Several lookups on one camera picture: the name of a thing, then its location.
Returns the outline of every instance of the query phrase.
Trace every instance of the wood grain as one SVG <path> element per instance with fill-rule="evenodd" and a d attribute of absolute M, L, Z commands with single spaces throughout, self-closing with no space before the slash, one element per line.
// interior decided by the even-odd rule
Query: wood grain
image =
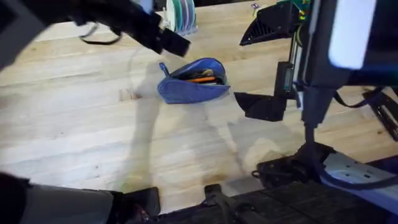
<path fill-rule="evenodd" d="M 203 186 L 249 175 L 256 164 L 293 154 L 303 143 L 300 112 L 285 120 L 244 117 L 234 91 L 273 92 L 277 62 L 289 40 L 240 47 L 252 2 L 197 9 L 198 32 L 185 58 L 157 55 L 125 37 L 112 46 L 86 45 L 71 23 L 36 38 L 15 64 L 0 73 L 0 169 L 33 182 L 122 190 L 158 186 L 162 211 L 201 202 Z M 274 4 L 271 0 L 259 4 Z M 95 39 L 112 38 L 104 27 Z M 164 75 L 202 57 L 226 68 L 230 94 L 194 105 L 166 105 L 156 86 Z M 361 99 L 345 88 L 344 99 Z M 397 154 L 369 108 L 333 103 L 317 131 L 360 161 Z"/>

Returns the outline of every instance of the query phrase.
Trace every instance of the black plastic part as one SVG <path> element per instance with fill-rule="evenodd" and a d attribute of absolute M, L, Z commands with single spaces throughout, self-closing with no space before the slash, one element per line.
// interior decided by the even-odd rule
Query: black plastic part
<path fill-rule="evenodd" d="M 290 1 L 261 9 L 243 35 L 240 45 L 291 38 L 298 22 L 299 9 Z"/>
<path fill-rule="evenodd" d="M 257 170 L 254 171 L 255 177 L 260 179 L 266 189 L 278 188 L 297 181 L 302 183 L 307 183 L 310 180 L 320 182 L 308 150 L 310 149 L 304 144 L 293 156 L 258 164 Z M 332 147 L 316 143 L 316 154 L 320 162 L 323 163 L 327 156 L 334 152 Z"/>
<path fill-rule="evenodd" d="M 375 93 L 372 92 L 363 93 L 365 100 L 369 101 L 374 98 L 374 95 Z M 378 120 L 388 131 L 391 138 L 394 141 L 398 141 L 398 125 L 394 122 L 394 120 L 398 121 L 398 104 L 384 93 L 381 93 L 377 99 L 377 101 L 370 102 L 369 106 L 372 108 Z"/>
<path fill-rule="evenodd" d="M 0 2 L 0 33 L 15 19 L 15 14 L 2 2 Z"/>
<path fill-rule="evenodd" d="M 26 205 L 29 181 L 0 173 L 0 223 L 18 224 Z"/>
<path fill-rule="evenodd" d="M 157 187 L 139 190 L 124 194 L 118 212 L 119 223 L 128 220 L 137 220 L 140 215 L 139 205 L 149 216 L 154 217 L 160 213 L 159 190 Z"/>
<path fill-rule="evenodd" d="M 181 57 L 187 53 L 189 45 L 191 44 L 189 40 L 167 28 L 163 30 L 161 43 L 166 51 Z"/>
<path fill-rule="evenodd" d="M 274 100 L 274 97 L 266 95 L 234 94 L 245 117 L 272 122 L 283 120 L 286 102 Z"/>
<path fill-rule="evenodd" d="M 234 93 L 245 117 L 272 122 L 283 120 L 287 100 L 295 99 L 292 66 L 288 62 L 278 63 L 274 96 Z"/>
<path fill-rule="evenodd" d="M 302 121 L 313 127 L 322 123 L 335 93 L 334 89 L 305 87 Z"/>

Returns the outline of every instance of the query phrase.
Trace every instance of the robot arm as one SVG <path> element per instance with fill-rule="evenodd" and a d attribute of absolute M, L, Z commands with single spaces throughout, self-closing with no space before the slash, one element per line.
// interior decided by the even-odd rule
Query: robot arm
<path fill-rule="evenodd" d="M 99 22 L 118 35 L 126 33 L 148 49 L 184 56 L 190 42 L 171 30 L 161 29 L 162 18 L 130 0 L 1 0 L 0 71 L 51 24 L 69 17 L 77 25 Z"/>

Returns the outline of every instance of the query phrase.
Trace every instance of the black bracket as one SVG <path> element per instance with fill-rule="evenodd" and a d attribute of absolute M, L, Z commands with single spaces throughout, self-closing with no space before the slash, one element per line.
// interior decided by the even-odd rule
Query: black bracket
<path fill-rule="evenodd" d="M 261 9 L 257 12 L 257 18 L 244 33 L 240 45 L 291 38 L 300 22 L 299 12 L 292 1 L 285 1 Z"/>
<path fill-rule="evenodd" d="M 292 69 L 289 62 L 278 63 L 274 96 L 234 93 L 245 117 L 273 122 L 283 120 L 287 100 L 295 100 Z"/>

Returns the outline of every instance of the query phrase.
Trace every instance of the white panel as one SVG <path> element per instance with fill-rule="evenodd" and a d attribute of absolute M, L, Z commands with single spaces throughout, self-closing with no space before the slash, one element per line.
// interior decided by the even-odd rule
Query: white panel
<path fill-rule="evenodd" d="M 366 55 L 377 0 L 339 0 L 329 46 L 330 62 L 360 69 Z"/>

